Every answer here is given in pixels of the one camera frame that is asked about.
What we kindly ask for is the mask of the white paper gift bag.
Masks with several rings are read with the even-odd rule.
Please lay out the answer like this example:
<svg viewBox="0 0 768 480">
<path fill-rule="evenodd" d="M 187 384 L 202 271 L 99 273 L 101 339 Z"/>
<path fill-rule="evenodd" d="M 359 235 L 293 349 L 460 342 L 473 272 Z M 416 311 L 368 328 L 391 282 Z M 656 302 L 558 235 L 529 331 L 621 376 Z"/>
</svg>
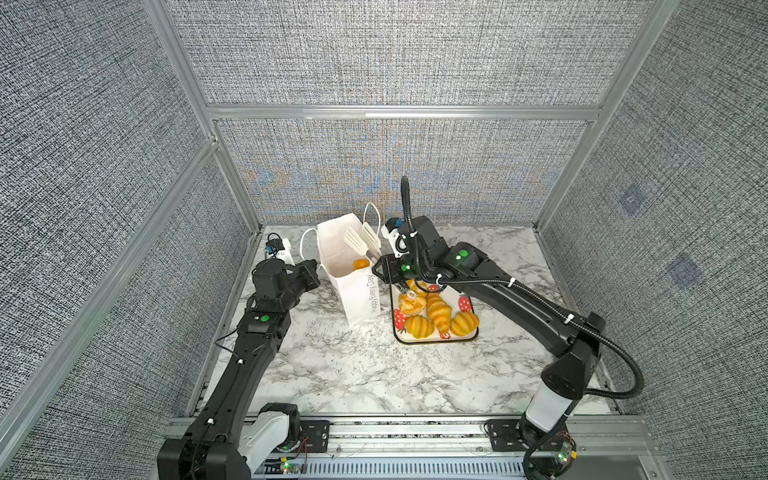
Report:
<svg viewBox="0 0 768 480">
<path fill-rule="evenodd" d="M 365 258 L 355 253 L 344 241 L 348 227 L 359 230 L 362 221 L 355 213 L 347 213 L 319 223 L 303 232 L 299 253 L 305 258 L 303 244 L 305 236 L 314 232 L 318 250 L 318 263 L 330 280 L 336 293 L 347 324 L 352 327 L 380 314 L 379 279 L 373 274 L 373 266 L 353 270 L 353 262 Z"/>
</svg>

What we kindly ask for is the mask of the long twisted yellow bread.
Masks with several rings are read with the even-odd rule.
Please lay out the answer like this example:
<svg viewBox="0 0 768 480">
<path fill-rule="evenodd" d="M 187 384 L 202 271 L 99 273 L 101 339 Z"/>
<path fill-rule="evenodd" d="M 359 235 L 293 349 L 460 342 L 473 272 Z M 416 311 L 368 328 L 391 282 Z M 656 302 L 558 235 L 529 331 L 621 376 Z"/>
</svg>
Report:
<svg viewBox="0 0 768 480">
<path fill-rule="evenodd" d="M 370 267 L 370 261 L 366 258 L 357 259 L 353 262 L 353 270 L 362 270 Z"/>
</svg>

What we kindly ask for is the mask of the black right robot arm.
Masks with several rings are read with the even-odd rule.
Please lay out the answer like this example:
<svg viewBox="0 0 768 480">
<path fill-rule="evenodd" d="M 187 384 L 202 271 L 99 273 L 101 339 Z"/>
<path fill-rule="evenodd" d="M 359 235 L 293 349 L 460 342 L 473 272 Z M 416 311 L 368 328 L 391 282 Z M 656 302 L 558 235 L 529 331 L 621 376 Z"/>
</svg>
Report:
<svg viewBox="0 0 768 480">
<path fill-rule="evenodd" d="M 450 246 L 424 216 L 391 218 L 383 234 L 393 248 L 376 264 L 385 283 L 408 286 L 423 299 L 449 289 L 466 294 L 512 320 L 550 352 L 554 360 L 542 371 L 519 429 L 527 444 L 562 431 L 557 423 L 589 394 L 604 321 L 595 315 L 585 318 L 539 295 L 469 243 Z"/>
</svg>

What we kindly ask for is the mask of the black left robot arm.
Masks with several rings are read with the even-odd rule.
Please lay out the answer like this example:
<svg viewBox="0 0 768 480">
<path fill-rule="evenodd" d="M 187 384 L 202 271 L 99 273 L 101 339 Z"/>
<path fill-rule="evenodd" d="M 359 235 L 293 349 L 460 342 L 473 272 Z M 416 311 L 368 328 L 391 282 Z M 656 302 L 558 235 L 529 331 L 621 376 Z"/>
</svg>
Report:
<svg viewBox="0 0 768 480">
<path fill-rule="evenodd" d="M 250 479 L 277 449 L 301 444 L 294 404 L 270 403 L 250 426 L 245 420 L 257 387 L 291 325 L 301 296 L 319 287 L 318 262 L 288 265 L 278 258 L 252 270 L 255 292 L 236 328 L 227 367 L 199 416 L 157 456 L 161 479 Z"/>
</svg>

